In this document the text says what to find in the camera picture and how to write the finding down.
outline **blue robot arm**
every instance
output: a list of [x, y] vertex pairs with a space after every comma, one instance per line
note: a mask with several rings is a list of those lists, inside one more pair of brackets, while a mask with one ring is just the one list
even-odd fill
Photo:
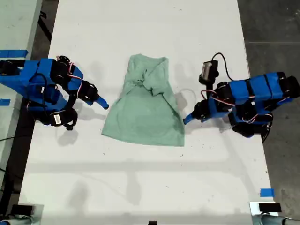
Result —
[[245, 137], [261, 134], [264, 140], [273, 120], [271, 112], [300, 96], [300, 86], [296, 78], [286, 77], [283, 72], [221, 82], [212, 90], [217, 76], [216, 60], [205, 62], [199, 81], [207, 86], [207, 98], [195, 105], [194, 111], [183, 120], [185, 124], [193, 119], [205, 122], [228, 115], [235, 132]]
[[[77, 121], [73, 105], [80, 98], [88, 105], [109, 105], [97, 88], [83, 79], [82, 72], [65, 56], [41, 60], [0, 61], [0, 83], [28, 99], [27, 110], [45, 125], [64, 125], [72, 130]], [[58, 90], [60, 85], [68, 94], [66, 101]]]

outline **white tabletop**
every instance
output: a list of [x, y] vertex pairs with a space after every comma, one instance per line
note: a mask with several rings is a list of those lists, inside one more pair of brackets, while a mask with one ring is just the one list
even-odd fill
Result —
[[[131, 55], [165, 56], [184, 116], [216, 52], [233, 79], [249, 77], [236, 0], [61, 0], [49, 58], [68, 56], [112, 104]], [[219, 71], [227, 81], [221, 58]], [[144, 146], [101, 135], [101, 106], [76, 108], [74, 131], [35, 125], [20, 203], [44, 205], [43, 225], [251, 224], [249, 202], [272, 201], [259, 196], [270, 187], [260, 136], [193, 121], [184, 147]]]

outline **concrete floor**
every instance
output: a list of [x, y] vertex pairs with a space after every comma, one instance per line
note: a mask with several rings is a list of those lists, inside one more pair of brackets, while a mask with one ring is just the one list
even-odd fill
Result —
[[[251, 76], [284, 71], [300, 81], [300, 1], [238, 0], [238, 3]], [[45, 23], [51, 32], [57, 5], [57, 0], [43, 2], [42, 10], [48, 17]], [[49, 45], [38, 27], [32, 59], [46, 58]], [[271, 186], [283, 215], [300, 219], [300, 99], [273, 114], [273, 127], [264, 143]]]

